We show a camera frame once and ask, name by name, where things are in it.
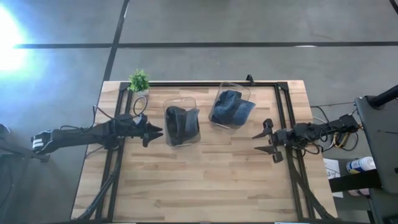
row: small green plant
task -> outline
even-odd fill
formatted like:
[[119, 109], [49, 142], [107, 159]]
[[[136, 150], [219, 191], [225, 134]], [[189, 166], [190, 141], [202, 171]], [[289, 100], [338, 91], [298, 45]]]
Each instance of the small green plant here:
[[129, 90], [133, 92], [144, 91], [149, 88], [148, 74], [143, 69], [134, 72], [130, 75], [130, 86]]

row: transparent bin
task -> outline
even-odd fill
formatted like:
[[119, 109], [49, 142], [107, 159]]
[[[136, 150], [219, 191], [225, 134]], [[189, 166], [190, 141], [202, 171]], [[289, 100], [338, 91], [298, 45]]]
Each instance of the transparent bin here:
[[169, 146], [188, 146], [200, 141], [199, 109], [194, 98], [166, 100], [163, 109], [166, 143]]
[[255, 103], [250, 102], [250, 89], [229, 82], [220, 84], [209, 120], [217, 129], [239, 129], [244, 125]]

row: dark fabric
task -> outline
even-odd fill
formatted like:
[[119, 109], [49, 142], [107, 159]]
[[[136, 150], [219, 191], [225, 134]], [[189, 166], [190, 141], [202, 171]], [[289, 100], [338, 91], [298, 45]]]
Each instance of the dark fabric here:
[[198, 109], [186, 111], [177, 106], [166, 109], [166, 126], [172, 146], [183, 144], [199, 133]]
[[214, 105], [211, 121], [225, 125], [244, 125], [256, 104], [242, 100], [241, 97], [242, 93], [238, 91], [222, 92]]

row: potted plant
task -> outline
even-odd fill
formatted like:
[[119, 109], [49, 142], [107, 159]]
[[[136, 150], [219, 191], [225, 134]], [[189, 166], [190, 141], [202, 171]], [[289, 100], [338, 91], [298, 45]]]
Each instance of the potted plant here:
[[136, 72], [134, 72], [133, 75], [130, 75], [129, 90], [136, 93], [137, 96], [146, 96], [149, 94], [148, 88], [148, 74], [146, 74], [143, 69], [136, 69]]

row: concrete floor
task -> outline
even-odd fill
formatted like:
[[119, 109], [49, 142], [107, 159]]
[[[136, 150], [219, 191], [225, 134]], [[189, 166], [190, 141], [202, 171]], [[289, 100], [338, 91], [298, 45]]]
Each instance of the concrete floor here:
[[[63, 124], [89, 126], [110, 49], [19, 49], [10, 44], [112, 43], [123, 0], [3, 0], [0, 21], [0, 123], [18, 144]], [[131, 0], [120, 43], [365, 42], [398, 39], [398, 15], [373, 0]], [[119, 49], [110, 80], [143, 68], [151, 80], [304, 80], [312, 105], [353, 101], [398, 82], [398, 47]], [[330, 119], [352, 105], [324, 107]], [[314, 116], [322, 117], [314, 109]], [[363, 133], [353, 152], [370, 155]], [[60, 149], [49, 163], [32, 161], [11, 223], [68, 220], [85, 146]], [[360, 220], [336, 202], [339, 216]]]

